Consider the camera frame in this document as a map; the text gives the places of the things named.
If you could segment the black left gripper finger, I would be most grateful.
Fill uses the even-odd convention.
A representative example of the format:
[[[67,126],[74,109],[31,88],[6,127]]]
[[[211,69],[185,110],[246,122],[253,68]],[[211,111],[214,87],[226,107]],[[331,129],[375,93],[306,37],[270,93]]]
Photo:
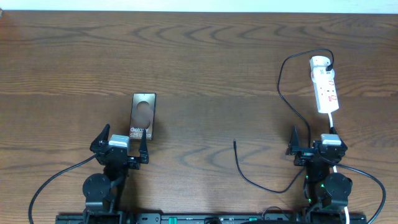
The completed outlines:
[[[139,154],[140,154],[140,163],[148,164],[149,163],[149,151],[147,148],[147,131],[143,129],[141,142],[139,146]]]
[[[98,141],[107,141],[109,138],[110,125],[106,124],[102,132],[98,135]]]

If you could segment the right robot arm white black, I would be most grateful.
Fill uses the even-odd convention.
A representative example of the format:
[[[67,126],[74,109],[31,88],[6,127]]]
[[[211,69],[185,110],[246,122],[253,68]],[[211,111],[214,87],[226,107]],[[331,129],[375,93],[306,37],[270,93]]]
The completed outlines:
[[[302,212],[303,222],[346,223],[343,210],[348,206],[353,183],[331,168],[341,161],[347,149],[334,128],[311,147],[301,147],[297,129],[293,129],[286,154],[294,156],[294,165],[303,166],[306,171],[304,190],[309,207]]]

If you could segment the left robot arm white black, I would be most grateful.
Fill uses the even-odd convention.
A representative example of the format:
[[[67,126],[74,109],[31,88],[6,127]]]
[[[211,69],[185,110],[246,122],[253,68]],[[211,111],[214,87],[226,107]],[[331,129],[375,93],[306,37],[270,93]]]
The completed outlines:
[[[140,169],[141,164],[149,163],[147,130],[141,134],[139,155],[130,156],[128,136],[109,136],[110,125],[93,140],[90,151],[104,167],[102,173],[89,176],[82,187],[85,196],[84,223],[131,223],[134,217],[119,209],[125,181],[131,169]]]

